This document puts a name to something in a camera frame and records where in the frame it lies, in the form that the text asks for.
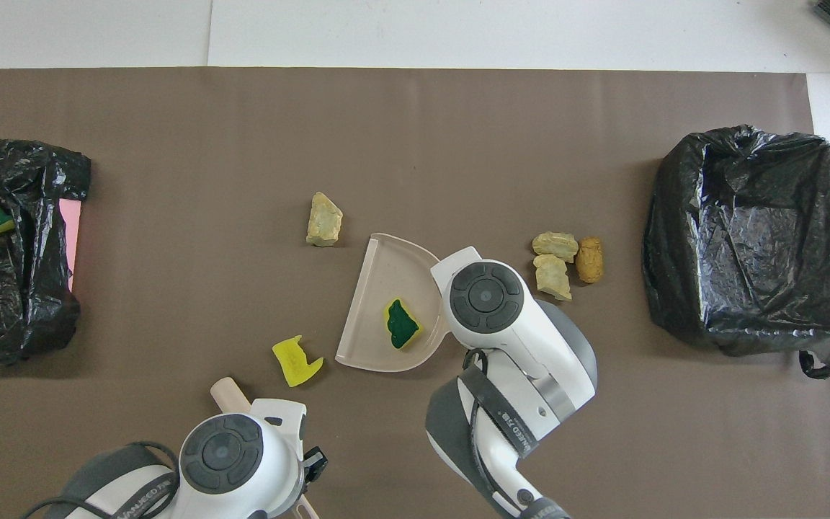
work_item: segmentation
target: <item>beige dustpan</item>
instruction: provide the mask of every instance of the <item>beige dustpan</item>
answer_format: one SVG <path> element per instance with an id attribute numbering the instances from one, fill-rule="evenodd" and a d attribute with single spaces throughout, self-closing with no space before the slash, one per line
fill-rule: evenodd
<path id="1" fill-rule="evenodd" d="M 431 276 L 435 263 L 434 254 L 411 242 L 371 234 L 335 360 L 353 368 L 392 372 L 418 367 L 431 357 L 450 331 Z M 392 346 L 383 316 L 383 309 L 396 298 L 422 328 L 402 349 Z"/>

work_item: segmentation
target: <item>brown table mat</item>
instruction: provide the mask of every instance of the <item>brown table mat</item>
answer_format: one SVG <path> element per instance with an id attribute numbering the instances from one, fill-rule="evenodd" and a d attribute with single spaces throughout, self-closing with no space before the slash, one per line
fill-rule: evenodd
<path id="1" fill-rule="evenodd" d="M 132 440 L 175 449 L 232 375 L 309 406 L 325 519 L 490 517 L 429 447 L 447 338 L 401 374 L 333 357 L 365 253 L 386 232 L 439 257 L 473 245 L 532 280 L 530 240 L 601 236 L 606 276 L 561 308 L 599 393 L 520 464 L 576 519 L 830 516 L 830 380 L 793 355 L 730 359 L 651 324 L 640 275 L 659 160 L 688 132 L 811 132 L 803 75 L 385 69 L 0 70 L 0 138 L 94 162 L 66 350 L 0 368 L 0 517 Z M 303 242 L 322 190 L 333 249 Z M 296 334 L 316 377 L 288 389 Z"/>

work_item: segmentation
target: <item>black strap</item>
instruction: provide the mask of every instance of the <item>black strap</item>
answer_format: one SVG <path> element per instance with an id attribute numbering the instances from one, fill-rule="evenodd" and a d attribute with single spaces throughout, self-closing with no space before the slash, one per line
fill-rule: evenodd
<path id="1" fill-rule="evenodd" d="M 498 391 L 498 388 L 488 380 L 480 368 L 471 365 L 460 374 L 459 378 L 501 434 L 504 434 L 504 437 L 511 443 L 511 447 L 514 447 L 518 456 L 523 459 L 540 445 L 540 441 L 537 441 L 537 438 L 530 432 L 530 427 L 522 420 L 520 414 L 517 414 L 507 398 L 504 398 L 501 391 Z"/>
<path id="2" fill-rule="evenodd" d="M 806 377 L 809 378 L 817 378 L 817 380 L 823 381 L 826 378 L 830 377 L 830 365 L 821 363 L 820 368 L 813 368 L 816 365 L 816 358 L 813 357 L 811 352 L 807 351 L 800 351 L 800 368 L 803 369 L 803 373 L 806 374 Z"/>
<path id="3" fill-rule="evenodd" d="M 518 519 L 572 519 L 572 517 L 554 500 L 541 497 L 522 510 Z"/>
<path id="4" fill-rule="evenodd" d="M 168 472 L 149 481 L 141 489 L 136 490 L 136 493 L 117 509 L 111 519 L 139 519 L 159 500 L 169 496 L 174 487 L 175 477 L 175 473 Z"/>

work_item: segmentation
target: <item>velcro strap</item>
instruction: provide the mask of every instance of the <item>velcro strap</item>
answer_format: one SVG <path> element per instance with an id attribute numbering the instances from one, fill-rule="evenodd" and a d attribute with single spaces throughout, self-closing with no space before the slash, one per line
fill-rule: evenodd
<path id="1" fill-rule="evenodd" d="M 527 423 L 521 420 L 520 414 L 517 414 L 507 398 L 504 398 L 501 391 L 498 391 L 498 388 L 488 380 L 480 368 L 471 365 L 460 374 L 459 378 L 501 434 L 504 434 L 504 437 L 511 443 L 511 447 L 514 447 L 518 456 L 527 457 L 527 454 L 532 453 L 540 445 L 540 441 L 537 441 L 537 438 L 530 432 Z"/>
<path id="2" fill-rule="evenodd" d="M 136 490 L 136 493 L 124 505 L 117 509 L 111 519 L 138 519 L 142 517 L 159 500 L 169 495 L 175 476 L 174 472 L 169 472 L 143 485 L 141 489 Z"/>
<path id="3" fill-rule="evenodd" d="M 519 519 L 572 519 L 554 500 L 543 498 L 530 503 Z"/>

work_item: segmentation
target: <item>black plastic bag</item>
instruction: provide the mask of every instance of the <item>black plastic bag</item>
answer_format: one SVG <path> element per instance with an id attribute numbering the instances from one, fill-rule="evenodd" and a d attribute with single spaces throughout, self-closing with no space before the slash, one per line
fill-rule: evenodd
<path id="1" fill-rule="evenodd" d="M 806 375 L 828 378 L 826 139 L 747 125 L 683 138 L 656 177 L 643 275 L 652 321 L 682 341 L 798 351 Z"/>
<path id="2" fill-rule="evenodd" d="M 16 226 L 0 234 L 0 364 L 65 347 L 76 331 L 59 198 L 85 200 L 90 170 L 73 151 L 0 141 L 0 207 Z"/>

